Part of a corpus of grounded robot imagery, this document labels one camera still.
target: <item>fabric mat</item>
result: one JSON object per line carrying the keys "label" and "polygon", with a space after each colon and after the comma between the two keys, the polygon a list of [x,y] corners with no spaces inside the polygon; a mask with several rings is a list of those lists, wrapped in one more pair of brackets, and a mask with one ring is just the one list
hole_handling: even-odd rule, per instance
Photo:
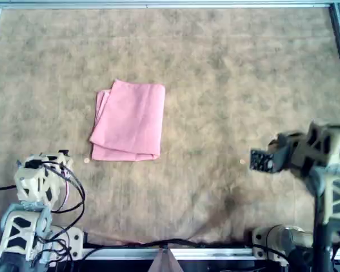
{"label": "fabric mat", "polygon": [[[96,92],[116,78],[166,87],[156,161],[84,163]],[[248,161],[251,147],[312,120],[340,122],[326,8],[2,12],[0,186],[14,182],[16,159],[69,149],[88,196],[77,226],[92,242],[240,241],[281,223],[311,230],[304,184],[251,172]],[[0,219],[15,194],[0,192]]]}

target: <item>pink towel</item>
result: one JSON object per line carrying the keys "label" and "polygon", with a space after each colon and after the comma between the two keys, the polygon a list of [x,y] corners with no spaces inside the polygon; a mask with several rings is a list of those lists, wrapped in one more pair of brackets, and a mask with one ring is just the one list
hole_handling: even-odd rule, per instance
{"label": "pink towel", "polygon": [[160,156],[165,87],[116,80],[97,94],[93,160],[154,160]]}

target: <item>beige robot bracket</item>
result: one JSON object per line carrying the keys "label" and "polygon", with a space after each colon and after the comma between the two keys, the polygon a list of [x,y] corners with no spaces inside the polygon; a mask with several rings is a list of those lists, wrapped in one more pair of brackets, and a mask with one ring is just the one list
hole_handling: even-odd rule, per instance
{"label": "beige robot bracket", "polygon": [[[65,182],[55,173],[45,169],[41,165],[38,169],[26,168],[25,164],[32,160],[60,163],[69,169],[72,168],[73,160],[63,153],[39,156],[32,155],[25,160],[24,166],[19,167],[14,176],[20,201],[43,202],[45,206],[51,209],[58,200],[60,188],[65,186]],[[59,173],[62,172],[56,164],[47,164],[47,166]]]}
{"label": "beige robot bracket", "polygon": [[[59,233],[63,228],[52,226],[50,228],[52,233],[49,236],[49,239]],[[73,261],[81,260],[83,257],[83,242],[84,242],[84,233],[79,228],[71,227],[67,233],[63,233],[58,236],[58,239],[62,239],[65,241],[66,246],[69,248],[70,254],[72,256]],[[62,247],[58,243],[50,243],[45,245],[44,249],[55,249],[61,250]],[[49,261],[58,261],[59,257],[55,253],[45,252],[43,253],[43,257],[40,259],[42,264],[46,264]]]}
{"label": "beige robot bracket", "polygon": [[[12,211],[6,218],[0,243],[0,258],[3,252],[25,255],[25,260],[32,260],[43,245],[35,242],[37,224],[41,213],[34,211]],[[42,230],[46,227],[43,220]]]}
{"label": "beige robot bracket", "polygon": [[[295,226],[275,226],[272,228],[256,228],[252,231],[252,243],[254,245],[262,245],[263,247],[268,247],[277,252],[285,254],[283,245],[281,242],[282,232],[287,229],[291,232],[292,240],[295,245],[303,246],[306,248],[312,247],[312,233],[305,232],[303,229]],[[272,260],[275,262],[280,262],[281,266],[287,266],[288,262],[281,256],[272,253],[265,252],[263,249],[253,247],[253,255],[260,260]]]}

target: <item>wire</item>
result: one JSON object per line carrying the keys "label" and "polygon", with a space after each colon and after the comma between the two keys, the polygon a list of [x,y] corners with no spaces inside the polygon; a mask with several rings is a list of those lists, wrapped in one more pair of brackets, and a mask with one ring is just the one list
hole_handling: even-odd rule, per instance
{"label": "wire", "polygon": [[61,205],[58,209],[56,209],[56,210],[54,210],[54,211],[51,211],[52,213],[53,213],[53,212],[60,211],[60,210],[63,208],[63,206],[65,205],[65,203],[67,202],[67,200],[68,200],[68,196],[69,196],[69,183],[68,183],[68,181],[66,181],[66,180],[65,180],[65,185],[66,185],[66,194],[65,194],[65,196],[64,196],[62,205]]}
{"label": "wire", "polygon": [[15,189],[16,185],[10,185],[6,187],[0,187],[0,191]]}
{"label": "wire", "polygon": [[269,247],[266,247],[266,246],[263,246],[263,245],[256,245],[256,244],[250,244],[250,247],[260,248],[260,249],[263,249],[264,251],[268,251],[268,252],[272,252],[274,254],[277,254],[278,256],[284,258],[288,262],[288,264],[291,264],[290,259],[286,255],[281,253],[280,251],[274,250],[272,248],[269,248]]}
{"label": "wire", "polygon": [[[269,247],[268,247],[268,236],[270,235],[270,233],[271,233],[272,230],[274,230],[275,228],[277,228],[277,227],[279,227],[279,226],[280,226],[280,225],[273,226],[273,227],[271,227],[271,228],[268,230],[267,235],[266,235],[266,248],[267,248],[267,249],[269,248]],[[269,250],[267,250],[266,253],[267,253],[267,260],[269,260],[269,259],[270,259],[270,257],[269,257]]]}
{"label": "wire", "polygon": [[[70,250],[69,250],[69,245],[70,245],[70,238],[69,238],[69,234],[67,231],[65,231],[65,233],[67,234],[67,238],[68,238],[68,246],[67,246],[67,242],[64,240],[64,239],[55,239],[55,240],[51,240],[51,239],[44,239],[40,236],[37,236],[37,239],[39,242],[41,242],[42,244],[49,244],[49,243],[58,243],[59,245],[62,246],[62,249],[61,250],[55,250],[55,249],[44,249],[42,250],[41,252],[39,252],[37,254],[37,256],[35,257],[35,259],[33,260],[33,263],[32,263],[32,266],[35,264],[36,261],[38,261],[41,257],[41,254],[43,252],[55,252],[57,254],[57,256],[60,256],[61,258],[58,259],[58,260],[51,260],[49,261],[46,265],[47,266],[50,266],[51,263],[56,263],[56,270],[57,270],[57,266],[58,266],[58,263],[61,262],[64,258],[69,258],[70,261],[71,261],[71,269],[70,271],[72,272],[73,269],[74,269],[74,263],[73,263],[73,258],[72,258],[72,255],[70,254]],[[65,268],[67,266],[67,262],[68,262],[68,259],[66,260],[66,263],[65,263],[65,266],[64,266],[64,269],[63,271],[65,271]]]}
{"label": "wire", "polygon": [[62,177],[64,180],[68,181],[69,183],[73,184],[74,185],[74,182],[72,180],[70,180],[69,178],[65,177],[63,174],[61,173],[58,173],[56,170],[52,169],[51,167],[47,167],[45,164],[56,164],[56,165],[60,165],[61,168],[64,168],[65,170],[68,171],[69,174],[71,174],[71,176],[73,177],[73,179],[75,180],[75,182],[77,183],[78,186],[75,186],[75,188],[77,189],[79,195],[81,196],[82,198],[82,201],[77,204],[76,206],[79,207],[80,205],[82,205],[82,210],[79,214],[79,216],[72,222],[70,223],[66,228],[64,228],[62,231],[59,231],[56,235],[54,235],[50,240],[53,241],[55,240],[57,237],[59,237],[61,234],[65,233],[66,231],[68,231],[71,227],[73,227],[80,219],[81,217],[83,216],[84,214],[84,210],[85,210],[85,206],[84,206],[84,200],[86,199],[86,192],[84,191],[83,189],[83,186],[82,186],[82,183],[78,180],[78,178],[73,174],[73,172],[71,170],[68,169],[67,166],[63,165],[63,164],[59,164],[59,163],[56,163],[54,161],[43,161],[43,166],[55,173],[57,176],[59,177]]}
{"label": "wire", "polygon": [[[44,161],[43,163],[52,163],[52,164],[58,164],[54,161]],[[78,183],[78,185],[76,183],[74,183],[72,180],[70,180],[69,178],[65,177],[63,174],[57,172],[56,170],[54,170],[53,168],[47,167],[46,165],[43,165],[45,167],[45,169],[52,171],[53,173],[55,173],[57,176],[62,177],[65,181],[69,182],[71,185],[74,186],[74,188],[79,192],[82,201],[79,202],[78,204],[76,204],[74,207],[64,210],[64,211],[52,211],[55,214],[63,214],[63,213],[68,213],[70,211],[73,211],[75,209],[77,209],[79,206],[81,206],[84,203],[84,200],[86,199],[86,193],[82,187],[82,184],[80,183],[80,181],[77,179],[77,177],[75,177],[75,175],[73,174],[73,172],[71,170],[69,170],[67,167],[65,167],[64,165],[60,164],[62,167],[64,167],[70,174],[71,176],[74,178],[74,180]]]}

